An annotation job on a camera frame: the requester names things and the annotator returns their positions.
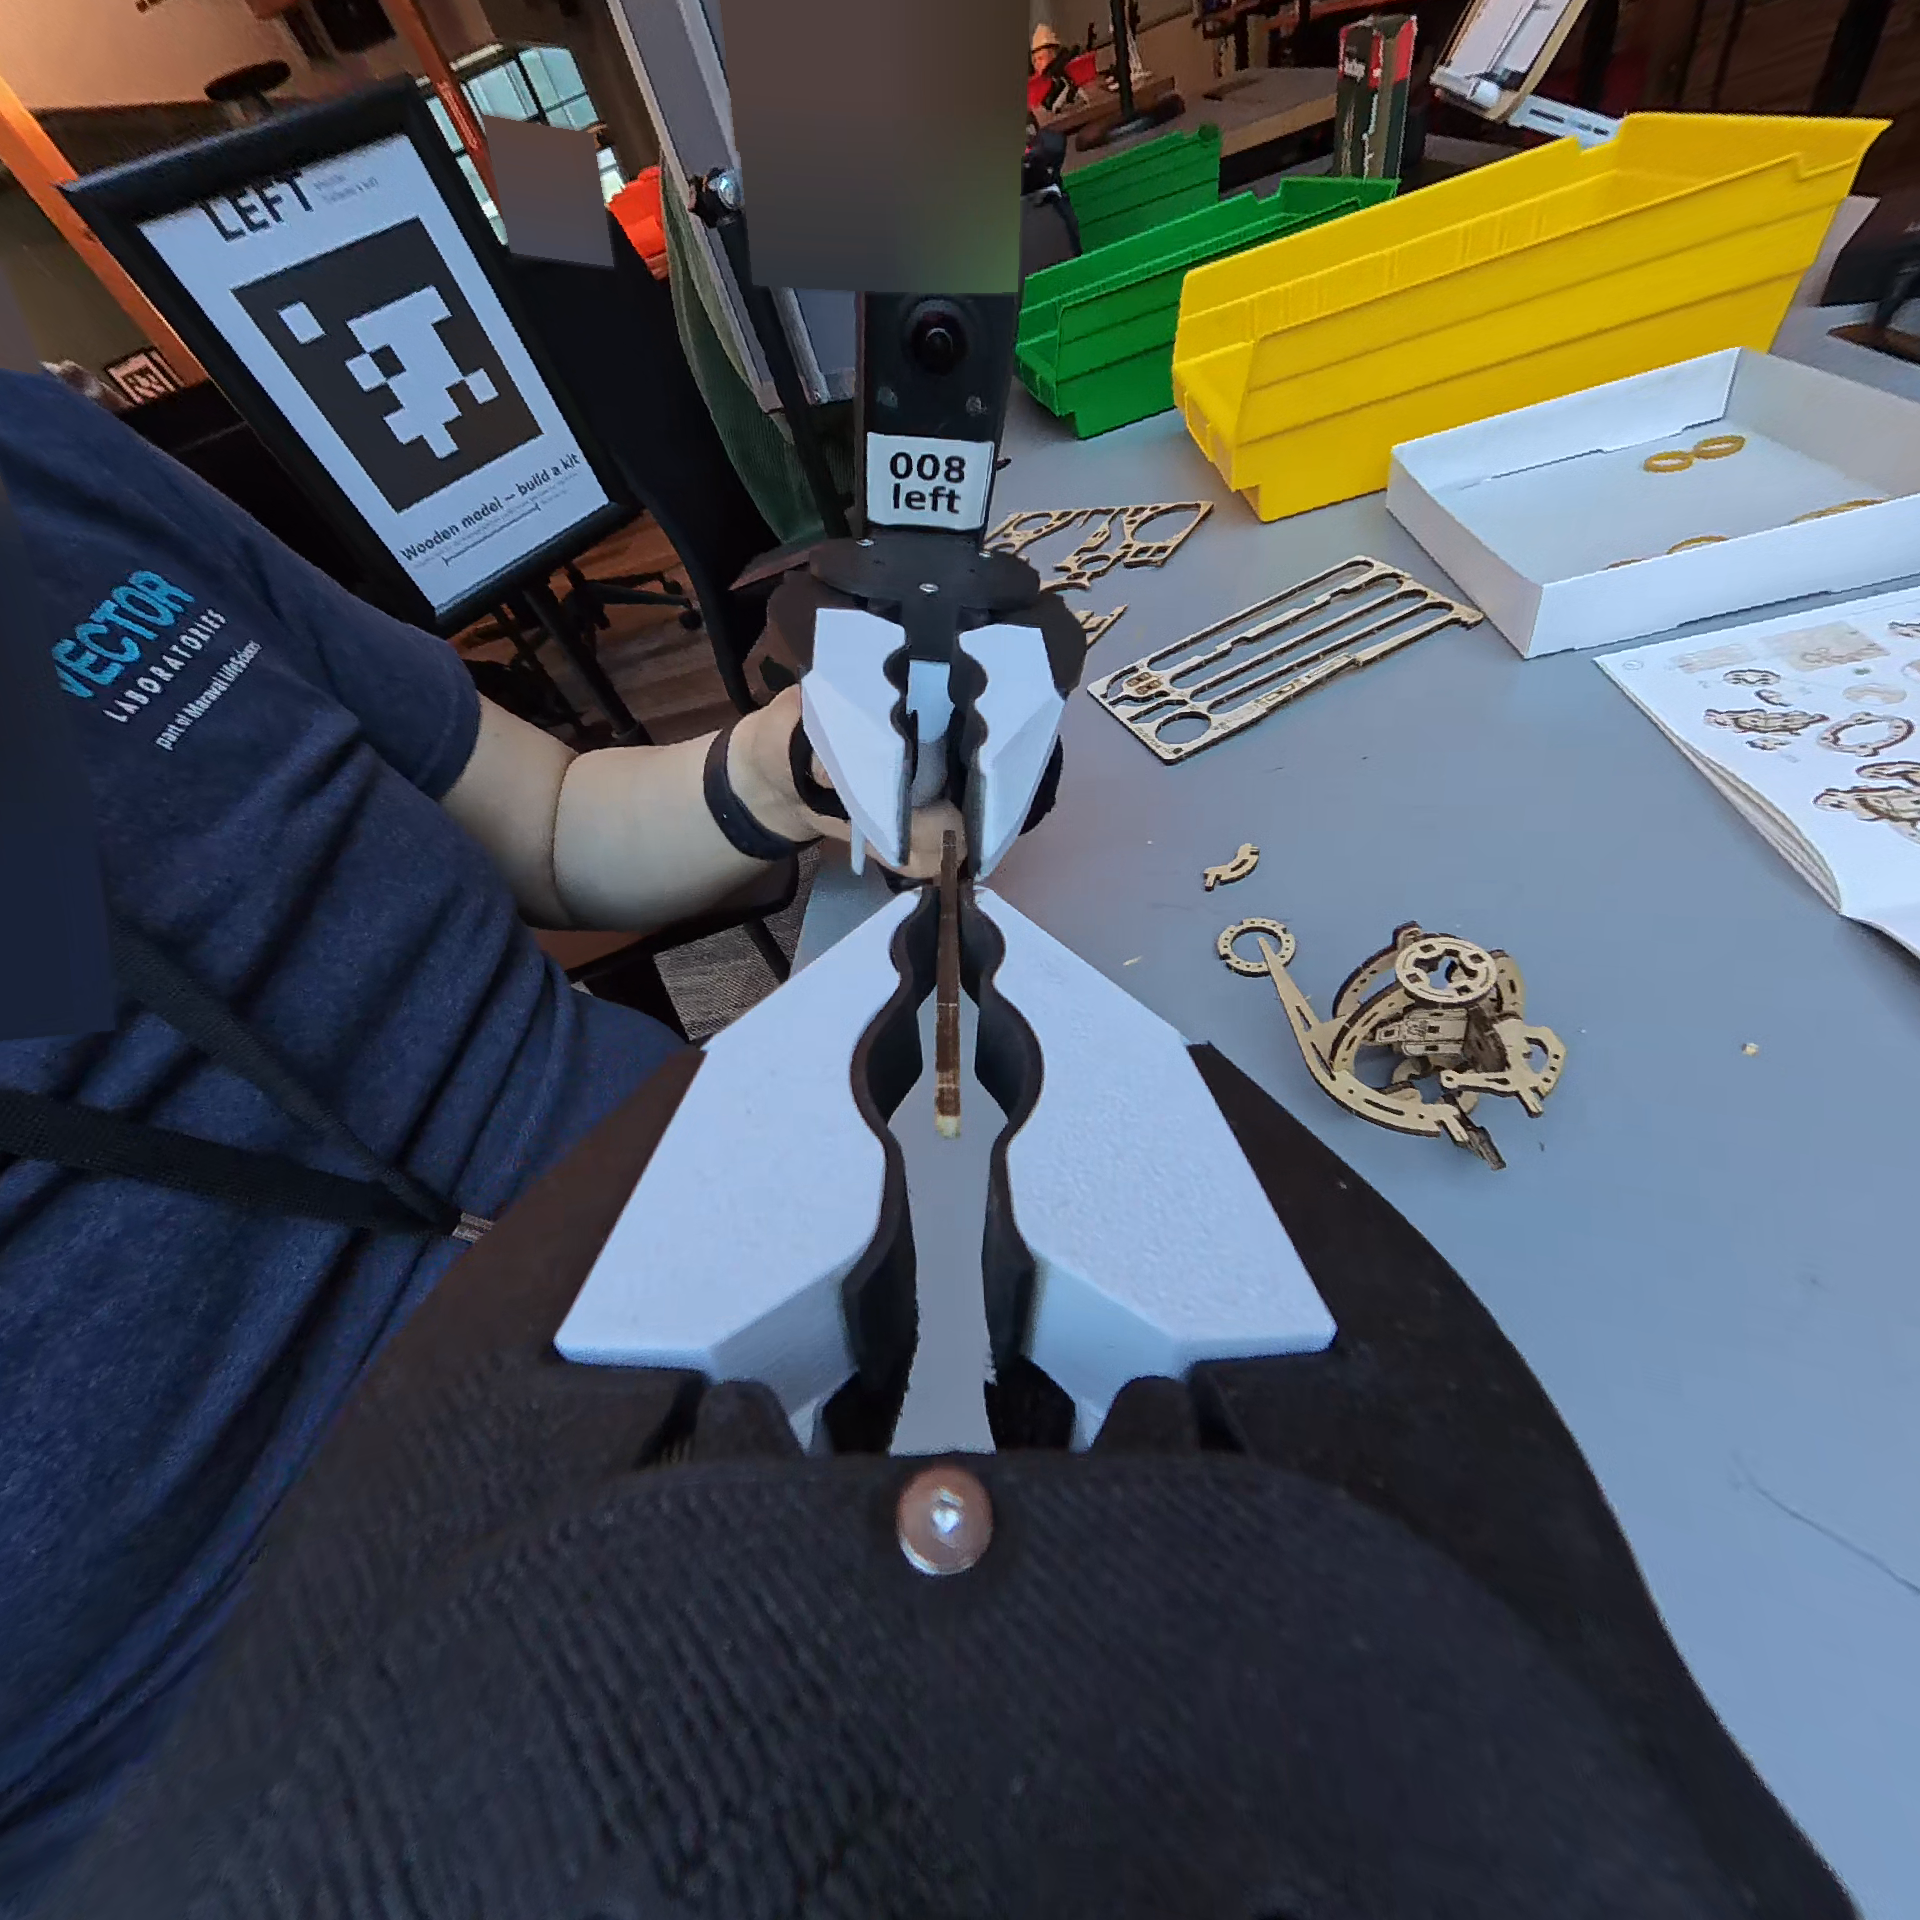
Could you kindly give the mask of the wooden sheet with long slots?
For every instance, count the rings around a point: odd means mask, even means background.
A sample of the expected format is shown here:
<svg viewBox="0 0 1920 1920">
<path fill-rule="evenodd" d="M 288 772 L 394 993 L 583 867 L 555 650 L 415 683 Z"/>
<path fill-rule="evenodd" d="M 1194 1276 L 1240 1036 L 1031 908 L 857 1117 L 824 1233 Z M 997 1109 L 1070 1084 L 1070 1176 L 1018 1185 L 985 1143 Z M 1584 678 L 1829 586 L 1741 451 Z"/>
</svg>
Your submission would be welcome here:
<svg viewBox="0 0 1920 1920">
<path fill-rule="evenodd" d="M 1093 681 L 1087 696 L 1162 765 L 1407 646 L 1485 622 L 1406 570 L 1355 556 Z"/>
</svg>

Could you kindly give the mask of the person's left forearm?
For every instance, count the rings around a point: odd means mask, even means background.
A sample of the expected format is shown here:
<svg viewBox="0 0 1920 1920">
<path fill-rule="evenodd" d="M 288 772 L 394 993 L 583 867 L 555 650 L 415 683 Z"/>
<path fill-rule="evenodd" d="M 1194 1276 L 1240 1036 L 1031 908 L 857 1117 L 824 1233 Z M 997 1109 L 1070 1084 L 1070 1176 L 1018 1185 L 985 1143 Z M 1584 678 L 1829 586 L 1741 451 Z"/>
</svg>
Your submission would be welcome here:
<svg viewBox="0 0 1920 1920">
<path fill-rule="evenodd" d="M 759 873 L 706 808 L 714 741 L 575 756 L 480 700 L 473 749 L 442 808 L 492 859 L 527 926 L 653 935 Z"/>
</svg>

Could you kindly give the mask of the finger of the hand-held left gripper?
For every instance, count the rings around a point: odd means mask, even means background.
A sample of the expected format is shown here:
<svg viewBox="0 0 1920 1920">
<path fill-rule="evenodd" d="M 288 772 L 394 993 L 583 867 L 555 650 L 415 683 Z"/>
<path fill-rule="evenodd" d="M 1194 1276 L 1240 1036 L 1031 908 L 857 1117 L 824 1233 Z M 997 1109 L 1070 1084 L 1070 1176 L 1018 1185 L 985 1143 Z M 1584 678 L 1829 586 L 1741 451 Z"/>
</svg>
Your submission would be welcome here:
<svg viewBox="0 0 1920 1920">
<path fill-rule="evenodd" d="M 866 856 L 906 876 L 918 723 L 906 706 L 908 642 L 866 610 L 822 607 L 803 676 L 803 723 L 853 828 L 853 869 Z"/>
<path fill-rule="evenodd" d="M 1059 744 L 1066 692 L 1037 627 L 982 627 L 957 639 L 960 814 L 973 876 L 1020 836 Z"/>
</svg>

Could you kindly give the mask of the black wristband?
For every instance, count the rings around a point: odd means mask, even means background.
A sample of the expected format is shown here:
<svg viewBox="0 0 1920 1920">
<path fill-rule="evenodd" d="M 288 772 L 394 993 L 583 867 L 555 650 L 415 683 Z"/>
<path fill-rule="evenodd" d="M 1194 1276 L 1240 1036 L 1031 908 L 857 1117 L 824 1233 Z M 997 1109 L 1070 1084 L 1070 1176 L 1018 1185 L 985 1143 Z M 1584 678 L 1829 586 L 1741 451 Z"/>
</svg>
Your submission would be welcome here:
<svg viewBox="0 0 1920 1920">
<path fill-rule="evenodd" d="M 728 766 L 735 725 L 714 733 L 706 741 L 706 756 L 703 760 L 703 798 L 706 806 L 706 817 L 722 835 L 728 845 L 742 858 L 767 865 L 794 859 L 798 852 L 803 852 L 803 849 L 811 845 L 811 842 L 771 832 L 751 814 L 751 810 L 731 790 Z"/>
</svg>

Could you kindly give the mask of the yellow plastic bin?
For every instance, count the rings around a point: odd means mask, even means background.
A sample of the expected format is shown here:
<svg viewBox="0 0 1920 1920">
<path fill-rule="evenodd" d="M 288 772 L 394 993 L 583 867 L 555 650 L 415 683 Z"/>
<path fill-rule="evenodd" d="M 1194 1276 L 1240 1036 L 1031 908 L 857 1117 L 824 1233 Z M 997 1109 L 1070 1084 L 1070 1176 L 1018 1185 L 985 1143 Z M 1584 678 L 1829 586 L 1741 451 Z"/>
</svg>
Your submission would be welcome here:
<svg viewBox="0 0 1920 1920">
<path fill-rule="evenodd" d="M 1383 491 L 1398 445 L 1768 350 L 1884 129 L 1644 112 L 1190 271 L 1175 408 L 1271 521 Z"/>
</svg>

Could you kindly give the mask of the black easel stand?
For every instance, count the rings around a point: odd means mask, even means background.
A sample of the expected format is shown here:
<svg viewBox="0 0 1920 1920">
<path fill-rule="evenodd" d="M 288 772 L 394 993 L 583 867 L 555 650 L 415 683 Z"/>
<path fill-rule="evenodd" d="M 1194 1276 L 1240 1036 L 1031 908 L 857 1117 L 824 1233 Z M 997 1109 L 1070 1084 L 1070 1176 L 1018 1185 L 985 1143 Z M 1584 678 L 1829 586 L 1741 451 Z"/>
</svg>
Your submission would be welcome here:
<svg viewBox="0 0 1920 1920">
<path fill-rule="evenodd" d="M 650 747 L 650 734 L 626 706 L 601 659 L 598 639 L 612 631 L 615 610 L 674 613 L 685 631 L 704 628 L 691 591 L 665 572 L 592 579 L 580 565 L 565 565 L 555 586 L 516 590 L 507 602 L 497 604 L 489 616 L 467 628 L 462 639 L 501 642 L 510 649 L 513 663 L 498 667 L 507 676 L 501 688 L 513 692 L 510 708 L 527 708 L 536 725 L 567 733 L 577 749 Z M 589 721 L 587 712 L 561 692 L 543 664 L 542 646 L 555 649 L 584 683 L 589 704 L 601 715 L 598 721 Z"/>
</svg>

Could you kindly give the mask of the large green plastic bin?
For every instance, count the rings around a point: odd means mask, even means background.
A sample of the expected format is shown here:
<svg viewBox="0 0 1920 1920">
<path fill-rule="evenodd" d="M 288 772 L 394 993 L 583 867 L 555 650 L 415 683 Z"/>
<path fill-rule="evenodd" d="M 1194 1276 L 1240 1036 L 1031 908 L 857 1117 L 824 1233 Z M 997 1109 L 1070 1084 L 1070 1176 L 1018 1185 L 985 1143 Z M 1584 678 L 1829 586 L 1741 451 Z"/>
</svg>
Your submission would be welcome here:
<svg viewBox="0 0 1920 1920">
<path fill-rule="evenodd" d="M 1390 177 L 1290 177 L 1095 248 L 1023 283 L 1016 373 L 1087 440 L 1171 408 L 1171 343 L 1190 271 L 1398 194 Z"/>
</svg>

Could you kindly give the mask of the red and white toy figure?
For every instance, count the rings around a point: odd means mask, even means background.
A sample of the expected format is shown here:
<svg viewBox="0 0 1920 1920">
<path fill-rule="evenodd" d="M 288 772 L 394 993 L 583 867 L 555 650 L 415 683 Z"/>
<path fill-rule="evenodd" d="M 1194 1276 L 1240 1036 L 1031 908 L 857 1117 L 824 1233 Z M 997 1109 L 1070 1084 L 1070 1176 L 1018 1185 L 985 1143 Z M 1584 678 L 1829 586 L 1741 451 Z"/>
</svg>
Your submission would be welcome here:
<svg viewBox="0 0 1920 1920">
<path fill-rule="evenodd" d="M 1044 19 L 1031 29 L 1026 115 L 1036 128 L 1115 100 L 1113 41 L 1068 44 Z"/>
</svg>

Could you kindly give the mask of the thin wooden axle part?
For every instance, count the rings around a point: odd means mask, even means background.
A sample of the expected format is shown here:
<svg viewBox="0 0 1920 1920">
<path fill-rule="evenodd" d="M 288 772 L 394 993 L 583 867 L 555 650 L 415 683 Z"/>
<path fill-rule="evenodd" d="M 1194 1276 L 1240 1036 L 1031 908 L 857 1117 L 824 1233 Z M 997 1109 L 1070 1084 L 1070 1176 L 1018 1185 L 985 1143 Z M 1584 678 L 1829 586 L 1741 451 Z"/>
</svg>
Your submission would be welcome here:
<svg viewBox="0 0 1920 1920">
<path fill-rule="evenodd" d="M 960 1135 L 960 852 L 957 831 L 943 832 L 937 888 L 934 936 L 934 1130 L 941 1138 Z"/>
</svg>

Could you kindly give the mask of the instruction booklet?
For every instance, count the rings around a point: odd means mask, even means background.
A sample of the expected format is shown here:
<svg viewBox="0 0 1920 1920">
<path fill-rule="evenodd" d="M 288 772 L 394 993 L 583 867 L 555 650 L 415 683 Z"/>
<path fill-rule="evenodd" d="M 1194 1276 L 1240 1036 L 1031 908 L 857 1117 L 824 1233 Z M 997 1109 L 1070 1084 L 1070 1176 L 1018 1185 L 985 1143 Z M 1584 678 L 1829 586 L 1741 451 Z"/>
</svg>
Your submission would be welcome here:
<svg viewBox="0 0 1920 1920">
<path fill-rule="evenodd" d="M 1597 668 L 1841 917 L 1918 952 L 1918 590 Z"/>
</svg>

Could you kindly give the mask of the black framed marker sign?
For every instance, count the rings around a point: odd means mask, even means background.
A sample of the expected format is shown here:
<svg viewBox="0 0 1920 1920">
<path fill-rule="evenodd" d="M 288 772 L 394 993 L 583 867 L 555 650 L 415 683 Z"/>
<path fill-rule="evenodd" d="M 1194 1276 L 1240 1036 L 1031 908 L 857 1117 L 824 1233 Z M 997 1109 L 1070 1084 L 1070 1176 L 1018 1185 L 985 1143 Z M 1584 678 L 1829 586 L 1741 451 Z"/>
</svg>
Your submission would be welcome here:
<svg viewBox="0 0 1920 1920">
<path fill-rule="evenodd" d="M 62 194 L 398 620 L 453 636 L 635 514 L 420 85 Z"/>
</svg>

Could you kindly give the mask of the wooden sheet with pointed cutouts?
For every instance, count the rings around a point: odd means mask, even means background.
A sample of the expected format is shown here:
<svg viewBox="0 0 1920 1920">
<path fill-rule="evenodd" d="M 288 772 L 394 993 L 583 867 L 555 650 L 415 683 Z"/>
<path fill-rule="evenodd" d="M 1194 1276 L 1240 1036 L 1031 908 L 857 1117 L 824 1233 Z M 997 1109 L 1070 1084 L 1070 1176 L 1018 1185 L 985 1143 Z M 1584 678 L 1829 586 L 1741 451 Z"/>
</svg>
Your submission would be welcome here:
<svg viewBox="0 0 1920 1920">
<path fill-rule="evenodd" d="M 1166 570 L 1213 514 L 1211 501 L 1151 501 L 1119 508 L 1020 511 L 984 539 L 984 551 L 1023 560 L 1044 591 L 1061 597 L 1093 644 L 1125 605 L 1093 610 L 1087 594 L 1111 576 Z"/>
</svg>

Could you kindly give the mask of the white cardboard box tray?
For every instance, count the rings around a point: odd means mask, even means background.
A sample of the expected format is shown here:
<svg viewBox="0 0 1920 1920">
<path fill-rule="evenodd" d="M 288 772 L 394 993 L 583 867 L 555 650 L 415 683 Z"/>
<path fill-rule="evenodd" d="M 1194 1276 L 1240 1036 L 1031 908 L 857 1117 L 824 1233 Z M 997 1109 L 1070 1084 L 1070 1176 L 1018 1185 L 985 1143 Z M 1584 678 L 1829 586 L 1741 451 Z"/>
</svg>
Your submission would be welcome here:
<svg viewBox="0 0 1920 1920">
<path fill-rule="evenodd" d="M 1642 470 L 1713 433 L 1748 445 Z M 1912 576 L 1918 406 L 1727 350 L 1396 445 L 1385 508 L 1518 656 L 1604 649 Z"/>
</svg>

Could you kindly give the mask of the person's left hand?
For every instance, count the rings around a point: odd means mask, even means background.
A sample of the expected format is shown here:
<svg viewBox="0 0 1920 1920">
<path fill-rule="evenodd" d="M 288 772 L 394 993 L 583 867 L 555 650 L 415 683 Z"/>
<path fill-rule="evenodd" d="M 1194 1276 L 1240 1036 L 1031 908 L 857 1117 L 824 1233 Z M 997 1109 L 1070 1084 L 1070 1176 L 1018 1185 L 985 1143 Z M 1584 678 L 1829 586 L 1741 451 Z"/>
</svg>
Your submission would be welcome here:
<svg viewBox="0 0 1920 1920">
<path fill-rule="evenodd" d="M 728 781 L 731 794 L 746 806 L 748 817 L 779 840 L 853 844 L 853 825 L 821 814 L 803 802 L 794 781 L 791 740 L 803 723 L 803 692 L 798 684 L 779 693 L 735 727 L 728 747 Z M 960 810 L 938 798 L 918 808 L 908 818 L 906 856 L 879 865 L 908 882 L 937 879 L 951 842 L 957 859 L 971 858 L 971 842 Z"/>
</svg>

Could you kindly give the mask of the dark tall cardboard box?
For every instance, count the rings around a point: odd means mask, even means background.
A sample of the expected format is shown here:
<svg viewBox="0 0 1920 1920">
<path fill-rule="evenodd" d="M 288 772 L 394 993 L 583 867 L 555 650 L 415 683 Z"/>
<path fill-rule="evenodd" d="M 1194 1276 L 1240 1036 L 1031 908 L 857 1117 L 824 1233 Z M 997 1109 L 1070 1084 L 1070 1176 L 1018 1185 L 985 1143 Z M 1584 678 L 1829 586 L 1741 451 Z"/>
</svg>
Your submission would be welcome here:
<svg viewBox="0 0 1920 1920">
<path fill-rule="evenodd" d="M 1332 179 L 1401 179 L 1416 17 L 1373 13 L 1337 34 Z"/>
</svg>

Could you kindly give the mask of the white clipboard stand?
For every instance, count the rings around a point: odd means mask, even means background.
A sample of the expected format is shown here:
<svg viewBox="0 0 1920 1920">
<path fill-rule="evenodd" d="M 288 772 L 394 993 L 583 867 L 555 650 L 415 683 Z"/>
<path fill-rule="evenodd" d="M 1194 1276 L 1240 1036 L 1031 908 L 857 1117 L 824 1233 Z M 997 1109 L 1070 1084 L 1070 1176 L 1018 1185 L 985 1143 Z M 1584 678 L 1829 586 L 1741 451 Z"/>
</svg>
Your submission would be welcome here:
<svg viewBox="0 0 1920 1920">
<path fill-rule="evenodd" d="M 1433 90 L 1481 121 L 1513 121 L 1586 7 L 1586 2 L 1468 2 L 1433 66 Z"/>
</svg>

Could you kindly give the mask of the person's navy shirt torso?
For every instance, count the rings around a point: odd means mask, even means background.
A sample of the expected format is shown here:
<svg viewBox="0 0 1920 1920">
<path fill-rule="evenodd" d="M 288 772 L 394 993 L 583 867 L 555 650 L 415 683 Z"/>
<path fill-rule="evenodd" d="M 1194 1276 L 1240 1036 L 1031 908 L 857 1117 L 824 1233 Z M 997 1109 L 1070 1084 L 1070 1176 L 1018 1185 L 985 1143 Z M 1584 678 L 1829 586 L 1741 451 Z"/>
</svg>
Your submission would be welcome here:
<svg viewBox="0 0 1920 1920">
<path fill-rule="evenodd" d="M 574 992 L 444 810 L 483 716 L 457 654 L 46 373 L 5 373 L 1 460 L 109 904 L 382 1162 L 506 1214 L 679 1041 Z M 5 1164 L 5 1916 L 461 1254 Z"/>
</svg>

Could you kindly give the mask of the small green plastic bin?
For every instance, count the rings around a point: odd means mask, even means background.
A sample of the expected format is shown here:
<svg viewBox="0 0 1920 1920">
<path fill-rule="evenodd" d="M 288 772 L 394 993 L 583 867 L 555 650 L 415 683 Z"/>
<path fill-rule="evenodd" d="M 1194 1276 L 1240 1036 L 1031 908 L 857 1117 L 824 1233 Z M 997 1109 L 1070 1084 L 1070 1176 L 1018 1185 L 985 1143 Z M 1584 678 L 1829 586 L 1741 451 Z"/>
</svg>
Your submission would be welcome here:
<svg viewBox="0 0 1920 1920">
<path fill-rule="evenodd" d="M 1062 174 L 1078 255 L 1217 204 L 1222 129 L 1166 131 Z"/>
</svg>

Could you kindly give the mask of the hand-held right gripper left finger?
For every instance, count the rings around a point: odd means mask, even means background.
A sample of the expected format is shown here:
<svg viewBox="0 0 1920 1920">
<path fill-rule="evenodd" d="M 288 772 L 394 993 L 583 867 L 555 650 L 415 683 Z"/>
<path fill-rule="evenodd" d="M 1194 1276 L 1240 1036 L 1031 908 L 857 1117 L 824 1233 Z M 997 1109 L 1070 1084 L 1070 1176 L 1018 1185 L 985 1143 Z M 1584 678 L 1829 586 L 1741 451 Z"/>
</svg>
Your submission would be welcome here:
<svg viewBox="0 0 1920 1920">
<path fill-rule="evenodd" d="M 704 1045 L 565 1361 L 767 1385 L 807 1451 L 889 1451 L 918 1349 L 890 1123 L 924 1075 L 938 919 L 931 887 L 893 897 Z"/>
</svg>

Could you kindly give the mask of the mesh back office chair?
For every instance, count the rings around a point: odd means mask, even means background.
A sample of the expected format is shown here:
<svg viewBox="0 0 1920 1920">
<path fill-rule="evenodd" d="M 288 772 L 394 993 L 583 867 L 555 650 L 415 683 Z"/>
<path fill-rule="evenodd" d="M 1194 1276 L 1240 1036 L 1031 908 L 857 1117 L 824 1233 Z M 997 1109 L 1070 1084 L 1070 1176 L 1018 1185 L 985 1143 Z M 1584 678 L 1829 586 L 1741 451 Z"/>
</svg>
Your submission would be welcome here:
<svg viewBox="0 0 1920 1920">
<path fill-rule="evenodd" d="M 669 294 L 699 419 L 665 483 L 665 529 L 693 574 L 722 692 L 735 710 L 796 683 L 767 639 L 773 591 L 850 531 L 853 402 L 814 403 L 778 298 L 751 281 L 731 171 L 661 191 Z"/>
</svg>

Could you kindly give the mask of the partly built wooden model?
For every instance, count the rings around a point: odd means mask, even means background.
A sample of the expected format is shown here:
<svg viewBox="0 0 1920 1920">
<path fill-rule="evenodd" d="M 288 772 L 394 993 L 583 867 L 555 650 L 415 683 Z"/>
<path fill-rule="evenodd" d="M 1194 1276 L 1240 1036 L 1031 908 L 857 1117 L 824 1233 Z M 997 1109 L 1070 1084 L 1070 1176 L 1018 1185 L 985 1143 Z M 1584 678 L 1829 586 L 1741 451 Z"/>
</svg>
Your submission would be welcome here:
<svg viewBox="0 0 1920 1920">
<path fill-rule="evenodd" d="M 1401 926 L 1337 989 L 1328 1016 L 1287 976 L 1274 992 L 1307 1075 L 1385 1132 L 1451 1141 L 1500 1173 L 1477 1105 L 1507 1097 L 1540 1117 L 1563 1078 L 1567 1045 L 1526 1019 L 1524 972 L 1500 948 Z"/>
</svg>

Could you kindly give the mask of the grey metal post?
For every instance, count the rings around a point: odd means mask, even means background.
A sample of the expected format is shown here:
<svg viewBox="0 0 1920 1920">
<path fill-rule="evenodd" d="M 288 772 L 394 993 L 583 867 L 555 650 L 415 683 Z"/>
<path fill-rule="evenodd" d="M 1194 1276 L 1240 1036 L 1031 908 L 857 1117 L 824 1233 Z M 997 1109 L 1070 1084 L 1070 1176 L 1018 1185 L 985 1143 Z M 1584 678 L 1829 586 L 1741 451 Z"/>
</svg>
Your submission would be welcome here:
<svg viewBox="0 0 1920 1920">
<path fill-rule="evenodd" d="M 670 229 L 670 285 L 699 366 L 728 366 L 748 406 L 771 402 L 754 330 L 718 234 L 691 212 L 691 191 L 711 171 L 731 171 L 731 104 L 722 73 L 718 7 L 704 2 L 609 2 L 612 26 L 637 78 L 660 146 L 660 200 Z"/>
</svg>

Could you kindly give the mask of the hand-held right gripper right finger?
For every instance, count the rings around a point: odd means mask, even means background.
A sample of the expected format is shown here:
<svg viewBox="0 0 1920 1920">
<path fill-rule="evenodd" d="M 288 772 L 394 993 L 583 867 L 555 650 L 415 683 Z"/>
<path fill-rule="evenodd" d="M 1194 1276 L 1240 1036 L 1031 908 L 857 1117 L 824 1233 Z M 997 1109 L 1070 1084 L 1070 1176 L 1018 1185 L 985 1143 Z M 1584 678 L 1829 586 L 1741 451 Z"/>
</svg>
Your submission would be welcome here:
<svg viewBox="0 0 1920 1920">
<path fill-rule="evenodd" d="M 1188 1041 L 992 892 L 959 919 L 973 1072 L 1001 1114 L 995 1444 L 1084 1451 L 1133 1381 L 1326 1351 L 1332 1313 Z"/>
</svg>

